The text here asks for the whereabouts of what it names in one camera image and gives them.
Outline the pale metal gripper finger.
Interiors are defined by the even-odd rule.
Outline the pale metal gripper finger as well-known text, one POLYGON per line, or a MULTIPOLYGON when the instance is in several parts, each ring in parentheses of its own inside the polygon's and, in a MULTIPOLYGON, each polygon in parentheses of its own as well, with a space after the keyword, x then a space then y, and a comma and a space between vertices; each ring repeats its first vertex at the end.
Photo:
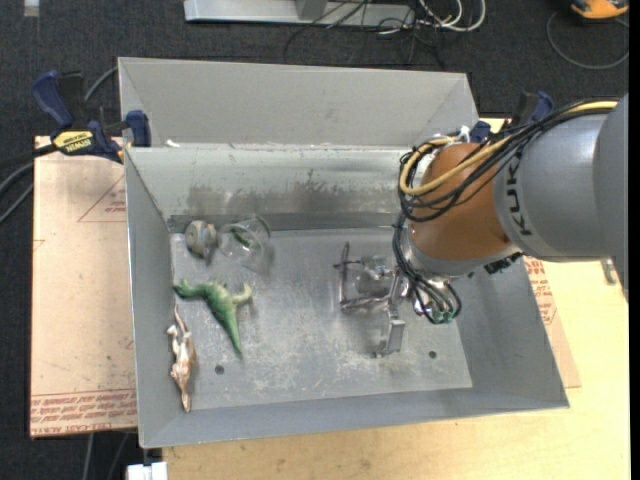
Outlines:
POLYGON ((401 351, 406 327, 406 322, 400 316, 399 309, 395 305, 387 305, 384 313, 385 320, 381 328, 380 341, 374 351, 376 358, 386 357, 401 351))
POLYGON ((357 290, 370 296, 384 296, 389 293, 395 276, 395 268, 386 256, 363 256, 360 259, 360 273, 357 275, 357 290))

